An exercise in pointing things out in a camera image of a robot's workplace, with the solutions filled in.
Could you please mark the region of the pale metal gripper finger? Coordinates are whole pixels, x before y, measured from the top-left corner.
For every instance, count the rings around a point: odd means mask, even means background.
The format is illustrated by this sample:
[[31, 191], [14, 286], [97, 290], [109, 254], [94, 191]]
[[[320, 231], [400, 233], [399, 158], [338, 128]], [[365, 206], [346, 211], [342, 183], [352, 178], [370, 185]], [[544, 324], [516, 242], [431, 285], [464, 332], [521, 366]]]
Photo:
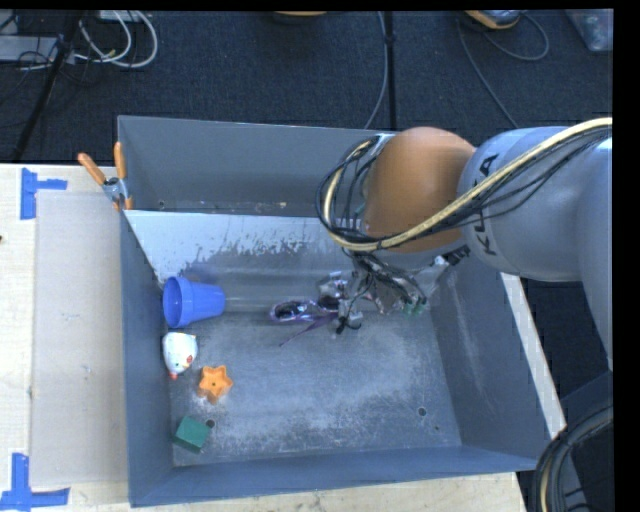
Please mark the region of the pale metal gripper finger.
[[362, 326], [363, 315], [353, 302], [341, 301], [338, 305], [335, 320], [335, 332], [342, 334], [345, 330], [359, 330]]
[[319, 297], [326, 300], [350, 299], [351, 288], [351, 275], [344, 272], [332, 272], [318, 284]]

